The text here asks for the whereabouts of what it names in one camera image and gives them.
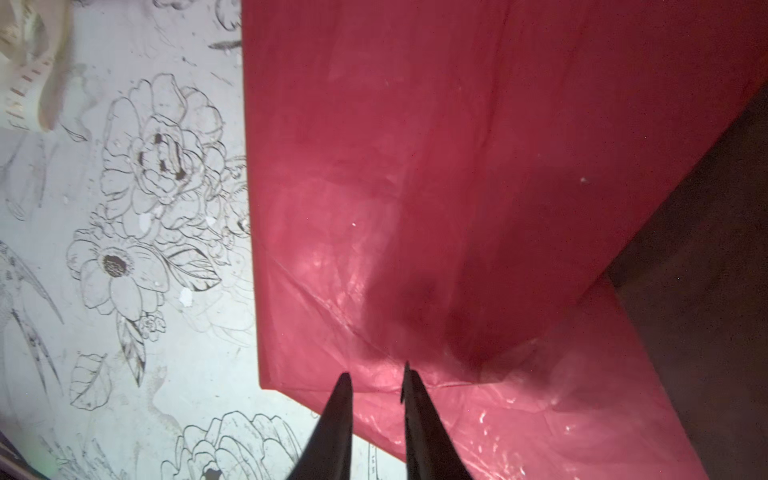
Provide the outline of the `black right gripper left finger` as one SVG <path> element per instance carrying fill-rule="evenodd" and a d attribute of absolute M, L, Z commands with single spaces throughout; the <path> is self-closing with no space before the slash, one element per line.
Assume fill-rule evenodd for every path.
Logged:
<path fill-rule="evenodd" d="M 351 376 L 342 373 L 288 480 L 349 480 L 353 438 Z"/>

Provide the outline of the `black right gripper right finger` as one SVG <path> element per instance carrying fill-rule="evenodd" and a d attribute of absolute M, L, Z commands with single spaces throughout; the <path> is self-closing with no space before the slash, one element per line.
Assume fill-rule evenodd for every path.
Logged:
<path fill-rule="evenodd" d="M 405 364 L 404 405 L 407 479 L 471 480 L 419 375 Z"/>

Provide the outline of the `dark red wrapping paper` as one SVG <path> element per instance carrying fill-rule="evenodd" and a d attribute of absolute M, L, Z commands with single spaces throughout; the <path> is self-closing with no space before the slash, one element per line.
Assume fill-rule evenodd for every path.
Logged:
<path fill-rule="evenodd" d="M 477 479 L 701 479 L 604 273 L 767 78 L 763 1 L 248 1 L 260 385 Z"/>

